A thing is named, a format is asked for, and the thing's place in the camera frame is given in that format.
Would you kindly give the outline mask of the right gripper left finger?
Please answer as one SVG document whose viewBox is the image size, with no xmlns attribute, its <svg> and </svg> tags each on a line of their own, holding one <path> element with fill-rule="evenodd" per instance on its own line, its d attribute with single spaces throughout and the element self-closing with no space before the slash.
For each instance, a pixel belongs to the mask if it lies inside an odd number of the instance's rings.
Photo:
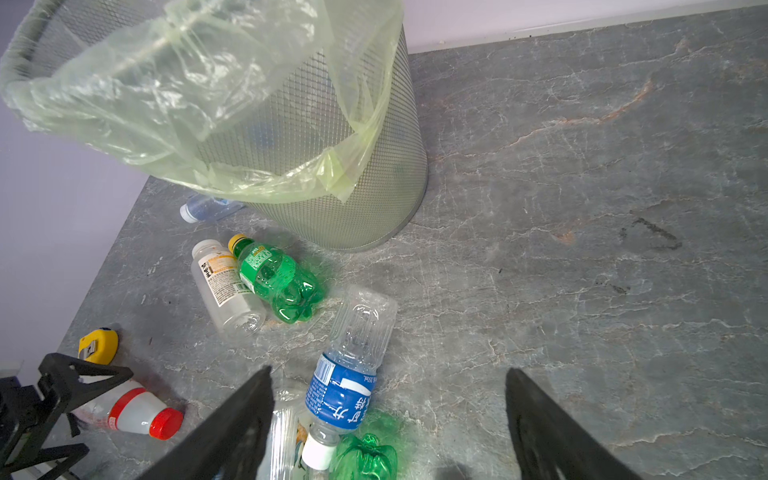
<svg viewBox="0 0 768 480">
<path fill-rule="evenodd" d="M 264 460 L 275 407 L 272 367 L 264 366 L 143 479 L 254 479 Z"/>
</svg>

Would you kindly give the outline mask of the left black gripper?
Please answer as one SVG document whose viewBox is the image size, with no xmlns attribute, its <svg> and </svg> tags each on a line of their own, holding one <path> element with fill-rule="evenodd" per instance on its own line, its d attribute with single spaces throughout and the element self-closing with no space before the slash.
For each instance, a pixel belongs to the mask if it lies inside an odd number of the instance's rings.
<svg viewBox="0 0 768 480">
<path fill-rule="evenodd" d="M 52 468 L 44 479 L 71 478 L 71 467 L 89 448 L 69 444 L 45 448 L 53 427 L 63 415 L 96 399 L 133 377 L 127 367 L 104 366 L 61 353 L 46 355 L 35 386 L 16 377 L 1 380 L 1 477 L 41 464 Z"/>
</svg>

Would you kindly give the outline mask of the clear bottle red cap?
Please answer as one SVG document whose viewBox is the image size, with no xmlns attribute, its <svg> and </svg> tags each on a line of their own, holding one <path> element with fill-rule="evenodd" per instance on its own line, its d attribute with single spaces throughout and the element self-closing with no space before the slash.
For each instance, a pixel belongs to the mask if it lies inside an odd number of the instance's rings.
<svg viewBox="0 0 768 480">
<path fill-rule="evenodd" d="M 85 424 L 169 440 L 181 428 L 184 415 L 135 380 L 127 380 L 73 410 Z"/>
</svg>

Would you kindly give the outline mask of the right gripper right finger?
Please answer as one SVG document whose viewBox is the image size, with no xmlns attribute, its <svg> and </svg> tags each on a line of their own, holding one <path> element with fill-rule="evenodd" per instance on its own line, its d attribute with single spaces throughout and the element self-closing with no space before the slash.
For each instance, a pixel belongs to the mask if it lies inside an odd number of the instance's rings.
<svg viewBox="0 0 768 480">
<path fill-rule="evenodd" d="M 523 479 L 637 479 L 522 370 L 505 378 L 508 427 Z"/>
</svg>

